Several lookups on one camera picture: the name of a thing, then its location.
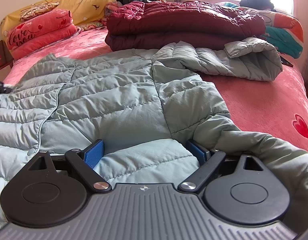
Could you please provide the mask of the black smartphone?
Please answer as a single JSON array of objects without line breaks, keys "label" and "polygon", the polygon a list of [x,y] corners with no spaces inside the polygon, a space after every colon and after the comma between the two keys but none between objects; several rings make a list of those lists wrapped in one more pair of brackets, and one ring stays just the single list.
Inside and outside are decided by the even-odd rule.
[{"label": "black smartphone", "polygon": [[283,56],[280,56],[280,59],[281,59],[281,63],[283,65],[286,65],[286,66],[291,67],[291,68],[294,67],[294,65],[291,62],[289,62],[288,60],[286,60]]}]

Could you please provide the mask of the floral small pillow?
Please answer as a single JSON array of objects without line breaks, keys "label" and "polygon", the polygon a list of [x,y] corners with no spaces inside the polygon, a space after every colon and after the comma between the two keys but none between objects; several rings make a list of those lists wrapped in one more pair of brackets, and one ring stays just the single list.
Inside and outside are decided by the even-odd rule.
[{"label": "floral small pillow", "polygon": [[38,5],[34,5],[33,7],[28,8],[28,9],[23,9],[20,13],[19,21],[26,22],[37,16],[50,12],[53,9],[56,9],[56,7],[58,7],[59,5],[60,5],[59,1],[45,2],[45,3],[38,4]]}]

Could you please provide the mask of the colourful cartoon quilt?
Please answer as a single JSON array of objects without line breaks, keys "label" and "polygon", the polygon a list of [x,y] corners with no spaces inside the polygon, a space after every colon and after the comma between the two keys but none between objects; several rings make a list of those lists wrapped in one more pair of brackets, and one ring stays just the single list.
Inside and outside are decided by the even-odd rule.
[{"label": "colourful cartoon quilt", "polygon": [[232,2],[219,2],[218,4],[250,15],[261,16],[266,25],[266,31],[261,37],[274,45],[280,53],[288,54],[295,59],[301,56],[304,47],[304,33],[302,25],[293,16],[282,12],[241,7]]}]

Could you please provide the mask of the pink love you blanket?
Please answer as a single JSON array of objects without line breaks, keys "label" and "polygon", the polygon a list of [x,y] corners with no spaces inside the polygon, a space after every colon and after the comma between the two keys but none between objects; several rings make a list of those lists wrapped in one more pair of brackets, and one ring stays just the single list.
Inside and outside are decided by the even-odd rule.
[{"label": "pink love you blanket", "polygon": [[10,29],[6,45],[12,57],[18,60],[76,32],[72,13],[69,10],[54,9]]}]

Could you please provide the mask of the white bedside cabinet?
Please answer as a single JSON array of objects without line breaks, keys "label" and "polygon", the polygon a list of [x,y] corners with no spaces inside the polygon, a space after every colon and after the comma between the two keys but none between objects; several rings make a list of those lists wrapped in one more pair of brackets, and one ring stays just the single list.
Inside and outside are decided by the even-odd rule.
[{"label": "white bedside cabinet", "polygon": [[3,81],[8,76],[12,68],[13,61],[9,61],[0,66],[0,81]]}]

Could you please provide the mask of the folded pink grey blankets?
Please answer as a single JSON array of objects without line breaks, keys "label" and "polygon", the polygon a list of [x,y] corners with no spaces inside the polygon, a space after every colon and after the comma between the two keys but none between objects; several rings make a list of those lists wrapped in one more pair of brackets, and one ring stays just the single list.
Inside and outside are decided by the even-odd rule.
[{"label": "folded pink grey blankets", "polygon": [[108,2],[104,7],[104,15],[108,17],[112,12],[117,11],[120,7],[122,7],[121,2]]}]

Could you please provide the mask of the dark red gift box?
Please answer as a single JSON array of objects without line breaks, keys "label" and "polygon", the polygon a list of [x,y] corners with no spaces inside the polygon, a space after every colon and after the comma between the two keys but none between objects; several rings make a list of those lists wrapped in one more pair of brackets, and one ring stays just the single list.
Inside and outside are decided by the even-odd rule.
[{"label": "dark red gift box", "polygon": [[13,62],[13,57],[5,42],[0,40],[0,70]]}]

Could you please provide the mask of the yellow padded headboard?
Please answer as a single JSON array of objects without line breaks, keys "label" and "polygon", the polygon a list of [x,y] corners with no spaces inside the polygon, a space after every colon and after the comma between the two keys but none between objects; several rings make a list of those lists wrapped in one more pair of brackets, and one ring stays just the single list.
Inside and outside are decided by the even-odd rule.
[{"label": "yellow padded headboard", "polygon": [[31,9],[42,3],[58,2],[58,9],[69,10],[72,13],[72,18],[75,25],[80,25],[88,22],[94,22],[105,17],[105,6],[109,2],[115,0],[42,0],[34,4],[23,7],[14,11],[1,21],[0,28],[2,37],[6,38],[8,31],[20,23],[21,12]]}]

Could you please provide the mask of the maroon folded down jacket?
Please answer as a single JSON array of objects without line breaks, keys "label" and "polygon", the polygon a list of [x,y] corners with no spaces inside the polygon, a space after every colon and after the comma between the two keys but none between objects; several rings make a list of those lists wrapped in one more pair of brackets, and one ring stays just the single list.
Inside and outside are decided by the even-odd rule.
[{"label": "maroon folded down jacket", "polygon": [[221,50],[225,44],[259,37],[263,18],[204,1],[132,2],[107,19],[105,42],[111,50],[161,49],[184,41],[195,48]]}]

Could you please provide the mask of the light green down jacket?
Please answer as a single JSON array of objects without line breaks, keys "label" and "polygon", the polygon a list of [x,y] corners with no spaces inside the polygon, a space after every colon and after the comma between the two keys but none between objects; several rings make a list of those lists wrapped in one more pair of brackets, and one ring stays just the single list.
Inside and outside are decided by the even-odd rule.
[{"label": "light green down jacket", "polygon": [[[63,154],[95,140],[96,165],[108,183],[179,184],[198,168],[185,148],[193,139],[228,154],[252,152],[284,184],[291,203],[284,224],[308,228],[308,152],[259,132],[244,132],[212,82],[200,73],[274,81],[282,72],[275,47],[258,38],[223,50],[185,42],[128,49],[88,60],[49,54],[0,94],[0,195],[39,151]],[[0,204],[0,228],[7,220]]]}]

